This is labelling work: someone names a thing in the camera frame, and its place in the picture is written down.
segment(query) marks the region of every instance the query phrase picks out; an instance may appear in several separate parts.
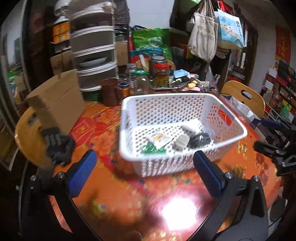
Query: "white plastic basket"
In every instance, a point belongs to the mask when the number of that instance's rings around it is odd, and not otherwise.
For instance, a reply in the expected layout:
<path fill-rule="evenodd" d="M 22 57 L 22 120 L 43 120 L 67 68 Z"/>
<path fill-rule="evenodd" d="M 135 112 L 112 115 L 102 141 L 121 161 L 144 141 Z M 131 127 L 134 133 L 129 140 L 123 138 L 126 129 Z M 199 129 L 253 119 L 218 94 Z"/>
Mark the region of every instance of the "white plastic basket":
<path fill-rule="evenodd" d="M 180 134 L 181 125 L 198 119 L 200 130 L 211 130 L 214 135 L 209 145 L 176 151 L 172 145 Z M 166 153 L 142 154 L 148 143 L 146 135 L 161 131 L 173 140 L 164 146 Z M 119 153 L 133 162 L 135 172 L 142 176 L 163 175 L 193 168 L 193 154 L 202 150 L 211 161 L 220 159 L 240 139 L 247 129 L 217 97 L 211 94 L 176 93 L 131 96 L 121 108 Z"/>

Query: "green plastic wrapper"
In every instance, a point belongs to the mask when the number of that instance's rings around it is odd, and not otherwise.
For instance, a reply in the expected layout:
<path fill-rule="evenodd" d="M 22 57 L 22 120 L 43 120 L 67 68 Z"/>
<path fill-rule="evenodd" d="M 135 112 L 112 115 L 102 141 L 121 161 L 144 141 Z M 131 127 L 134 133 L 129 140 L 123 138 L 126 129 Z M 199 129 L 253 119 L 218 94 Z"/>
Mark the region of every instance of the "green plastic wrapper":
<path fill-rule="evenodd" d="M 160 149 L 156 149 L 156 147 L 152 143 L 148 143 L 145 146 L 142 146 L 143 154 L 157 154 L 157 153 L 165 153 L 165 148 L 161 147 Z"/>
<path fill-rule="evenodd" d="M 133 31 L 133 44 L 136 50 L 162 49 L 164 56 L 173 60 L 168 29 L 155 28 Z"/>

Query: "stacked storage rack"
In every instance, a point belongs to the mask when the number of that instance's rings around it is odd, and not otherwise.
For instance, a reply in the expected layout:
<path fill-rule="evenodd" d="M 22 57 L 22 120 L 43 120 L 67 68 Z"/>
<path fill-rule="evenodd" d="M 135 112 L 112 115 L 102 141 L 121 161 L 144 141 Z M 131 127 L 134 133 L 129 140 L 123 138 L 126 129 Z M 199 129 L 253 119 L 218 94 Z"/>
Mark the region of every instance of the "stacked storage rack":
<path fill-rule="evenodd" d="M 97 91 L 102 80 L 118 78 L 113 3 L 69 9 L 69 14 L 70 44 L 81 91 Z"/>

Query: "red lid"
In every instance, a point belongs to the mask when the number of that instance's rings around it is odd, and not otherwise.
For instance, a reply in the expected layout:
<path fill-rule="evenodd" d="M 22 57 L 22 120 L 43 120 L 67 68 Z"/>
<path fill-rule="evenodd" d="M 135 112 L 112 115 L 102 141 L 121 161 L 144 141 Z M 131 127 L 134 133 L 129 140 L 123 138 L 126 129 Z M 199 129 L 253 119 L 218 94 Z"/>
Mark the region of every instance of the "red lid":
<path fill-rule="evenodd" d="M 169 65 L 168 64 L 154 64 L 154 68 L 155 69 L 169 69 Z"/>

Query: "canvas tote bag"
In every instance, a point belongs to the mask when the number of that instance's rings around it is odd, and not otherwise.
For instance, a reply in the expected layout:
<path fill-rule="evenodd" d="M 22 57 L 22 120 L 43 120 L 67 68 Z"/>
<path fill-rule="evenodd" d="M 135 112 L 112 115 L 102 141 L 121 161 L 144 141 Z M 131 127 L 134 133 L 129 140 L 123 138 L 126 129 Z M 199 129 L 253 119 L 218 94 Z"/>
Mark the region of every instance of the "canvas tote bag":
<path fill-rule="evenodd" d="M 211 0 L 204 0 L 201 13 L 194 13 L 195 24 L 191 32 L 188 49 L 206 62 L 211 62 L 217 51 L 218 24 L 215 23 Z"/>

